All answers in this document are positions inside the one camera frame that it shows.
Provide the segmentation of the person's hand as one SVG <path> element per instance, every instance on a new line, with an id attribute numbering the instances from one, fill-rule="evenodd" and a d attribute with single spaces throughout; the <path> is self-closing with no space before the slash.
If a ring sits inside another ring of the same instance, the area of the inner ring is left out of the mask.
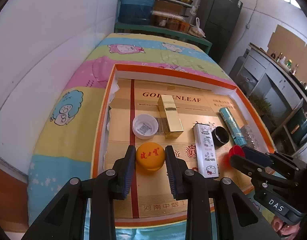
<path id="1" fill-rule="evenodd" d="M 278 216 L 274 216 L 271 221 L 271 226 L 278 234 L 280 239 L 294 239 L 300 230 L 300 224 L 289 225 Z"/>

